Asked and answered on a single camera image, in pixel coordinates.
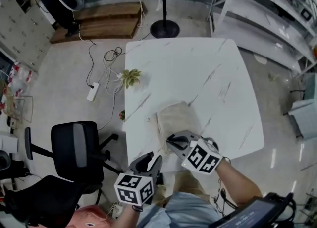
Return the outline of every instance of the fan stand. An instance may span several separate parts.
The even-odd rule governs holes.
[[[150,32],[157,39],[175,38],[179,34],[179,26],[177,23],[167,20],[166,0],[163,0],[163,20],[154,22],[151,25]]]

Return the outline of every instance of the towel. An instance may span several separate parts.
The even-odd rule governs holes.
[[[172,134],[183,130],[198,134],[195,118],[193,111],[185,101],[172,104],[150,117],[150,124],[166,153],[168,152],[166,139]]]

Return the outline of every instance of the beige cloth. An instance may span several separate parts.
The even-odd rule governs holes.
[[[165,207],[169,202],[171,196],[165,198],[166,187],[164,185],[157,185],[157,191],[153,196],[152,203],[159,207]],[[189,170],[178,171],[175,174],[175,184],[173,193],[184,192],[190,193],[200,197],[206,202],[210,202],[210,196],[205,193],[199,181],[194,178]]]
[[[172,104],[155,113],[150,123],[155,130],[162,149],[167,152],[166,139],[177,132],[189,130],[197,134],[196,117],[185,101]]]

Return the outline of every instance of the green leaves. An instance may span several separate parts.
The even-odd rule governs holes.
[[[140,83],[139,77],[141,75],[141,72],[138,71],[136,68],[129,71],[128,69],[124,70],[122,72],[122,84],[125,86],[125,88],[129,88],[129,86],[133,86],[135,83]]]

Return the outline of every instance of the pink cushion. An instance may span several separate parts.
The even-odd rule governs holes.
[[[113,219],[108,217],[97,205],[89,205],[74,212],[66,228],[88,228],[88,224],[93,224],[94,228],[110,228]],[[34,228],[45,228],[39,225]]]

